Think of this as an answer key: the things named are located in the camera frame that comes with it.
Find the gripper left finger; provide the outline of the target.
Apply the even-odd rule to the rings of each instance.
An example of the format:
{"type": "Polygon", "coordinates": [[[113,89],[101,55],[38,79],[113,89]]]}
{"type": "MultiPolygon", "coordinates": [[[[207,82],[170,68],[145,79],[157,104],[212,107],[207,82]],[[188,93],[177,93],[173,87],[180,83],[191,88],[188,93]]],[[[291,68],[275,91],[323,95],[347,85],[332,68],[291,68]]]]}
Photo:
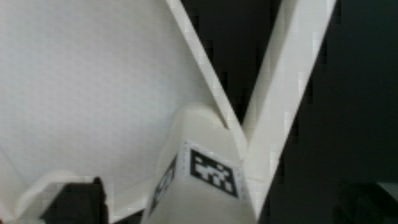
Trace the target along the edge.
{"type": "Polygon", "coordinates": [[[40,214],[44,224],[108,224],[106,194],[101,178],[69,183],[40,214]]]}

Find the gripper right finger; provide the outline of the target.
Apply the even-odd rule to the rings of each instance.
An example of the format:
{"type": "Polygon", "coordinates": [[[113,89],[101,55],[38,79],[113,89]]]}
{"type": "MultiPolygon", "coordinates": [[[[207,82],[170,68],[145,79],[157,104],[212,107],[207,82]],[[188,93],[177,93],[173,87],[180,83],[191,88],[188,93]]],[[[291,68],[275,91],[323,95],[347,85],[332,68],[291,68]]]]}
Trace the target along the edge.
{"type": "Polygon", "coordinates": [[[398,183],[340,183],[332,224],[398,224],[398,183]]]}

